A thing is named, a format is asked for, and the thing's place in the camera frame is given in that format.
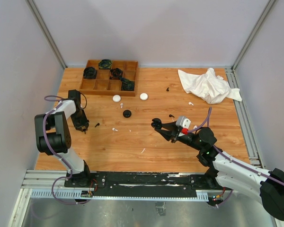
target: wooden table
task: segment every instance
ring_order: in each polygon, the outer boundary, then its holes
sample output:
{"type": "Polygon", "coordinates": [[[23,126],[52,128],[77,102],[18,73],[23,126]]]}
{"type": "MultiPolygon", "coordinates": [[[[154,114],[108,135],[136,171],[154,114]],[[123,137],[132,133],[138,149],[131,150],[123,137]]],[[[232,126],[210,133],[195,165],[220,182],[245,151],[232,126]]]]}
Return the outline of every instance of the wooden table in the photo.
{"type": "MultiPolygon", "coordinates": [[[[79,89],[82,68],[66,69],[58,92],[67,97],[70,89],[79,89]]],[[[201,75],[206,69],[182,69],[201,75]]],[[[207,116],[209,104],[192,94],[186,94],[181,86],[177,69],[139,69],[138,95],[122,97],[115,103],[111,96],[87,96],[85,110],[89,119],[86,134],[76,131],[71,119],[68,125],[72,147],[94,171],[143,171],[143,172],[205,172],[196,158],[197,151],[180,142],[167,142],[151,127],[153,118],[163,123],[184,115],[191,120],[191,128],[199,125],[207,116]],[[147,101],[140,100],[140,93],[147,93],[147,101]],[[122,113],[129,109],[130,118],[122,113]]],[[[224,69],[215,69],[217,75],[226,79],[224,69]]],[[[216,145],[236,158],[249,163],[247,150],[241,133],[233,100],[226,98],[222,103],[211,105],[210,127],[217,138],[216,145]]],[[[36,164],[37,170],[64,170],[58,160],[42,153],[36,164]]]]}

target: small black piece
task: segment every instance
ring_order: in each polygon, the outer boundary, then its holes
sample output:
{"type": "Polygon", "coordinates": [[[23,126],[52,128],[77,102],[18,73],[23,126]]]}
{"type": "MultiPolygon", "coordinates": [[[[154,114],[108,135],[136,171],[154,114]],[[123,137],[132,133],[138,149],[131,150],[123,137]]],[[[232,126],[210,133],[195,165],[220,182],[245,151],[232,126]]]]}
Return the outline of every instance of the small black piece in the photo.
{"type": "Polygon", "coordinates": [[[94,67],[88,67],[83,72],[84,79],[95,79],[97,76],[97,70],[94,67]]]}
{"type": "Polygon", "coordinates": [[[109,79],[120,79],[123,76],[123,71],[119,68],[111,69],[109,79]]]}
{"type": "Polygon", "coordinates": [[[129,118],[132,115],[132,112],[130,110],[124,110],[123,116],[126,118],[129,118]]]}
{"type": "Polygon", "coordinates": [[[134,82],[129,79],[120,78],[122,81],[121,91],[133,91],[134,90],[134,82]]]}
{"type": "Polygon", "coordinates": [[[112,61],[109,59],[103,59],[98,64],[100,70],[110,70],[112,67],[112,61]]]}

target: small white piece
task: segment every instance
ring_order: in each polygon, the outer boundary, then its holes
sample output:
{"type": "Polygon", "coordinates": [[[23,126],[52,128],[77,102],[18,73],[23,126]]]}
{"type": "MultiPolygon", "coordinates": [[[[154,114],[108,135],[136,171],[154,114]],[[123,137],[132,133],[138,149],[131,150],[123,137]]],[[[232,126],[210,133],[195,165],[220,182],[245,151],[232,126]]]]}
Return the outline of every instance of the small white piece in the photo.
{"type": "Polygon", "coordinates": [[[140,99],[143,100],[143,101],[145,101],[145,100],[148,99],[148,95],[147,95],[146,93],[142,93],[142,94],[140,95],[140,99]]]}
{"type": "Polygon", "coordinates": [[[121,96],[115,95],[115,96],[113,97],[113,101],[114,101],[115,103],[120,102],[120,101],[121,101],[121,96]]]}

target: black round cap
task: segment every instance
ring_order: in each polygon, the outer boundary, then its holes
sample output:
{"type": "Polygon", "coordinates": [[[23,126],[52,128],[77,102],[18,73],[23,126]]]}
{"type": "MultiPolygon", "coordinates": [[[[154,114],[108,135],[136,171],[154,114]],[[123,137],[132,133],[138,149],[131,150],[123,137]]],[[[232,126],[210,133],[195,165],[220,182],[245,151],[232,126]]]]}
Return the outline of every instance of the black round cap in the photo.
{"type": "Polygon", "coordinates": [[[123,116],[126,118],[129,118],[132,115],[132,112],[130,110],[124,110],[123,116]]]}

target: wooden tray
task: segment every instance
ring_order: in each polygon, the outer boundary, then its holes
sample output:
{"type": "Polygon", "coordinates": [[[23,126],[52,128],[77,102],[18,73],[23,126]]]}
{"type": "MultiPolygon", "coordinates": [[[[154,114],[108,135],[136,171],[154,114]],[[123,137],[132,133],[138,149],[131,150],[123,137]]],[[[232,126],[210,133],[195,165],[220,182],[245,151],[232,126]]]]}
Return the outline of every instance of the wooden tray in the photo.
{"type": "Polygon", "coordinates": [[[94,67],[97,70],[96,79],[84,79],[80,84],[80,92],[86,95],[101,95],[101,96],[136,96],[138,88],[138,62],[137,61],[112,61],[112,69],[119,68],[123,71],[123,77],[134,81],[133,91],[121,91],[120,80],[109,79],[110,70],[100,70],[99,62],[101,60],[88,60],[87,67],[94,67]]]}

